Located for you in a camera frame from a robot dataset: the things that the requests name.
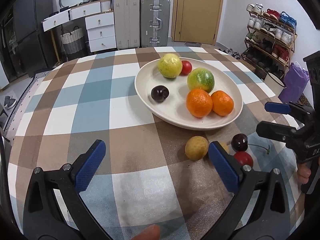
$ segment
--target purple bag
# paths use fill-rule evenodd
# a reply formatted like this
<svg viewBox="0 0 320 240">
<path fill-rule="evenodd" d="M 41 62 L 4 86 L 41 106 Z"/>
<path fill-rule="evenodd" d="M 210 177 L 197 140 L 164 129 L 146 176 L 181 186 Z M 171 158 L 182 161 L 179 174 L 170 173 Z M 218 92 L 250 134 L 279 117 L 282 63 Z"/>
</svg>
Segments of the purple bag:
<svg viewBox="0 0 320 240">
<path fill-rule="evenodd" d="M 282 103 L 296 103 L 301 97 L 309 79 L 308 71 L 301 68 L 298 62 L 292 62 L 283 80 L 287 87 L 282 90 L 278 98 Z"/>
</svg>

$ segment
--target blue gripper pad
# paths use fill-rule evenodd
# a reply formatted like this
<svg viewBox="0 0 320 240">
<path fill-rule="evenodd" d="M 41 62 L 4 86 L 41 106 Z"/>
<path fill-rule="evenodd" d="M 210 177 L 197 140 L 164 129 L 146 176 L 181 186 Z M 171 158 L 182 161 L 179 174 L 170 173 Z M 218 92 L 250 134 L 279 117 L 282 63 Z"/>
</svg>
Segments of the blue gripper pad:
<svg viewBox="0 0 320 240">
<path fill-rule="evenodd" d="M 75 175 L 74 187 L 78 194 L 87 189 L 91 179 L 106 155 L 106 144 L 104 141 L 97 140 L 85 155 L 88 155 L 88 157 Z"/>
<path fill-rule="evenodd" d="M 236 159 L 228 155 L 218 142 L 209 144 L 208 154 L 226 189 L 237 193 L 243 174 Z"/>
<path fill-rule="evenodd" d="M 278 114 L 289 114 L 291 112 L 291 107 L 287 104 L 266 102 L 264 109 L 267 112 L 278 113 Z"/>
</svg>

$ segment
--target shoe rack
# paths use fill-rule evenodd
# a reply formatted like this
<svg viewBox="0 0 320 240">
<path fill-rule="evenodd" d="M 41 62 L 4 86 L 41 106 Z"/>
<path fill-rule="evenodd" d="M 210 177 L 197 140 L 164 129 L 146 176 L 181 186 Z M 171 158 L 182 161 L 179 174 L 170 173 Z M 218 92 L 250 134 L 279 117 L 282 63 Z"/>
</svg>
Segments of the shoe rack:
<svg viewBox="0 0 320 240">
<path fill-rule="evenodd" d="M 245 45 L 246 45 L 246 47 L 247 47 L 246 51 L 249 49 L 250 46 L 252 46 L 253 48 L 258 49 L 259 51 L 261 51 L 261 52 L 264 53 L 265 55 L 267 55 L 267 56 L 269 56 L 270 58 L 272 58 L 275 62 L 277 62 L 277 63 L 279 63 L 281 66 L 283 66 L 283 67 L 284 67 L 284 69 L 283 69 L 283 70 L 284 70 L 284 73 L 286 73 L 286 69 L 285 69 L 285 68 L 286 68 L 286 67 L 289 67 L 289 65 L 290 65 L 290 63 L 291 63 L 290 59 L 291 59 L 291 57 L 292 57 L 292 55 L 293 55 L 293 53 L 294 53 L 294 51 L 295 51 L 295 41 L 296 41 L 298 35 L 294 32 L 294 29 L 293 29 L 293 28 L 291 28 L 291 27 L 289 27 L 289 26 L 287 26 L 287 25 L 284 25 L 284 23 L 282 23 L 282 22 L 276 21 L 276 20 L 274 20 L 274 19 L 271 19 L 271 18 L 269 18 L 269 17 L 260 15 L 260 14 L 255 13 L 255 12 L 250 12 L 250 11 L 248 11 L 248 13 L 249 13 L 250 17 L 251 17 L 251 16 L 257 17 L 257 16 L 258 16 L 259 18 L 263 19 L 265 22 L 271 23 L 271 24 L 273 24 L 273 25 L 275 25 L 275 26 L 278 26 L 278 27 L 280 27 L 280 28 L 284 28 L 285 30 L 289 31 L 289 32 L 292 34 L 292 36 L 293 36 L 293 42 L 291 43 L 290 46 L 288 46 L 287 44 L 283 43 L 282 41 L 276 39 L 275 37 L 273 37 L 273 36 L 271 36 L 271 35 L 268 35 L 268 34 L 266 34 L 266 33 L 264 33 L 264 32 L 255 30 L 254 28 L 247 26 L 248 32 L 250 32 L 250 33 L 252 33 L 252 32 L 254 32 L 254 33 L 259 33 L 259 36 L 260 36 L 261 40 L 262 40 L 263 38 L 266 38 L 267 40 L 271 41 L 271 42 L 273 43 L 273 45 L 279 44 L 279 45 L 283 46 L 284 48 L 288 49 L 288 51 L 289 51 L 289 57 L 288 57 L 288 60 L 287 60 L 287 62 L 286 62 L 285 64 L 284 64 L 283 62 L 281 62 L 278 58 L 272 56 L 272 54 L 270 54 L 270 53 L 266 52 L 265 50 L 261 49 L 258 45 L 252 43 L 251 41 L 244 40 L 244 43 L 245 43 Z M 267 73 L 264 71 L 263 68 L 261 68 L 260 66 L 256 65 L 256 64 L 255 64 L 254 62 L 252 62 L 250 59 L 246 58 L 246 61 L 248 61 L 248 62 L 249 62 L 250 64 L 252 64 L 256 69 L 258 69 L 260 72 L 262 72 L 262 73 L 263 73 L 263 76 L 265 76 L 265 75 L 267 74 Z"/>
</svg>

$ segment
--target wooden door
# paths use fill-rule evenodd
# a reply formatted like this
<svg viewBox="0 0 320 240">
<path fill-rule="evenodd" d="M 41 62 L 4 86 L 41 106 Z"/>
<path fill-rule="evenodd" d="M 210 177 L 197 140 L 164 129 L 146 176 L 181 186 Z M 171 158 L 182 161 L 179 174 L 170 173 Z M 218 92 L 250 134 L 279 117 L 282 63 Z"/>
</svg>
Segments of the wooden door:
<svg viewBox="0 0 320 240">
<path fill-rule="evenodd" d="M 212 44 L 221 0 L 178 0 L 174 41 Z"/>
</svg>

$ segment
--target plaid tablecloth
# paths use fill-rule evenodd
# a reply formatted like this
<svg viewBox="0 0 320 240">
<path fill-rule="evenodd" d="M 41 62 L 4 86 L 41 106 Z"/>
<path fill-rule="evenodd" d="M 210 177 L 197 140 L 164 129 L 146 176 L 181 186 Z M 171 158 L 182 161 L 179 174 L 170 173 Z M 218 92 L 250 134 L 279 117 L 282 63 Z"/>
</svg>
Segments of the plaid tablecloth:
<svg viewBox="0 0 320 240">
<path fill-rule="evenodd" d="M 175 127 L 148 111 L 136 94 L 134 78 L 143 65 L 167 52 L 205 61 L 229 75 L 243 97 L 239 118 L 224 128 L 203 132 Z M 255 129 L 262 120 L 298 125 L 290 116 L 267 113 L 267 101 L 279 99 L 243 64 L 213 48 L 128 49 L 66 62 L 38 84 L 15 136 L 9 183 L 18 225 L 22 228 L 33 169 L 59 169 L 101 139 L 107 145 L 106 156 L 80 195 L 103 228 L 114 239 L 130 239 L 156 223 L 162 239 L 200 239 L 232 195 L 207 157 L 197 162 L 186 158 L 185 143 L 201 135 L 209 142 L 229 145 L 242 132 L 252 144 L 270 145 L 269 155 L 256 146 L 250 146 L 248 153 L 255 170 L 280 169 L 294 230 L 303 219 L 304 204 L 294 153 L 284 143 L 258 137 Z M 58 192 L 57 197 L 68 223 L 75 226 Z M 250 208 L 256 198 L 255 193 Z M 244 214 L 242 224 L 249 215 L 250 211 Z"/>
</svg>

